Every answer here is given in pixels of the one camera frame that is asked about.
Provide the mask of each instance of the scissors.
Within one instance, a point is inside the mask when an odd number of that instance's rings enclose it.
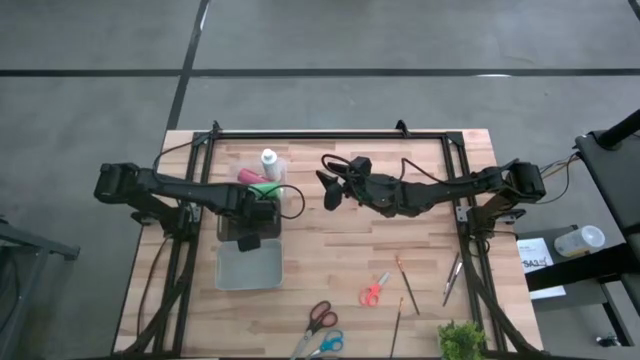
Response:
[[[382,290],[382,285],[389,280],[388,272],[384,273],[380,280],[374,285],[369,286],[366,289],[363,289],[360,292],[360,304],[367,306],[376,306],[378,305],[378,296],[380,295],[380,290]]]
[[[311,340],[311,337],[317,333],[318,330],[326,327],[332,327],[338,323],[338,315],[329,310],[331,310],[331,303],[327,300],[320,301],[313,307],[313,309],[311,309],[311,312],[309,313],[309,326],[307,326],[304,336],[298,342],[290,360],[295,360],[298,355],[302,353]]]
[[[322,344],[320,344],[320,346],[311,354],[307,355],[305,360],[317,357],[325,352],[337,352],[342,350],[342,347],[344,346],[344,341],[342,339],[344,339],[344,334],[341,330],[331,330],[327,332],[327,335],[324,336],[324,340],[322,340]]]

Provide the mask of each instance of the gray tray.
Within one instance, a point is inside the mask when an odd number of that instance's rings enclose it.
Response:
[[[216,288],[220,290],[273,289],[282,285],[282,243],[262,240],[259,249],[241,253],[235,241],[218,247]]]

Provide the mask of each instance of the blue scissors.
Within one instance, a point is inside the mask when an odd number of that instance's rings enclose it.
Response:
[[[338,352],[342,350],[344,346],[344,334],[341,330],[331,330],[324,336],[324,340],[322,340],[322,344],[314,350],[311,354],[307,355],[305,360],[309,360],[311,358],[317,357],[318,355],[325,352]]]

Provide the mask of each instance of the white paper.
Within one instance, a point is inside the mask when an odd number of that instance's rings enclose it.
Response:
[[[525,274],[553,265],[551,254],[549,254],[549,249],[547,249],[547,244],[545,244],[543,238],[518,240],[517,243]],[[529,293],[531,300],[564,296],[566,294],[562,285]]]

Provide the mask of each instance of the brush handle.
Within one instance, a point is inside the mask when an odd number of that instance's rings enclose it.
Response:
[[[393,359],[393,349],[396,347],[396,337],[398,336],[398,325],[400,324],[400,311],[398,311],[398,318],[396,319],[396,328],[393,330],[393,342],[391,343],[391,355],[389,359]]]
[[[407,279],[407,275],[402,272],[402,277],[404,278],[404,283],[407,285],[407,290],[409,290],[409,296],[411,296],[411,301],[413,302],[413,307],[416,309],[418,315],[420,315],[420,310],[418,310],[418,304],[416,304],[416,299],[413,297],[413,291],[411,291],[411,286],[409,286],[409,280]]]

